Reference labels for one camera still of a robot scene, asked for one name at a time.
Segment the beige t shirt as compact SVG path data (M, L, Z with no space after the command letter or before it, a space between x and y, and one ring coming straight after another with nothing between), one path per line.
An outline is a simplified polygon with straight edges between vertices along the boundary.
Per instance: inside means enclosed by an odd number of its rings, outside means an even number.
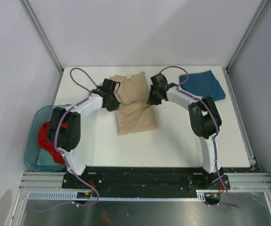
M115 97L120 102L115 111L118 135L146 132L158 129L153 106L148 104L149 89L145 72L110 78L119 82Z

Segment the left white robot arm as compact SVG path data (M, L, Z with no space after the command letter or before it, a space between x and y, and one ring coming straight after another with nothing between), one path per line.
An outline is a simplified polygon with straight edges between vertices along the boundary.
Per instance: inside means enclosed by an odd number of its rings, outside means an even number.
M52 111L47 139L62 155L67 170L74 174L72 183L78 188L84 188L89 182L89 177L83 173L86 163L78 147L81 122L98 109L105 108L109 112L117 110L120 105L115 96L117 90L117 85L98 86L84 100L66 108L57 106Z

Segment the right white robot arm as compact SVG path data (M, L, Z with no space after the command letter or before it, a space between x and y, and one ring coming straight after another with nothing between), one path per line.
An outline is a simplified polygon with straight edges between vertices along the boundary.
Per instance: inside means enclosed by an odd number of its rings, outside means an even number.
M215 174L219 171L217 137L222 124L217 107L211 97L198 97L170 83L168 85L151 85L148 104L160 105L162 101L176 103L188 110L190 125L196 136L199 137L203 156L203 170L207 173L202 176L202 184L207 189L213 189L219 183Z

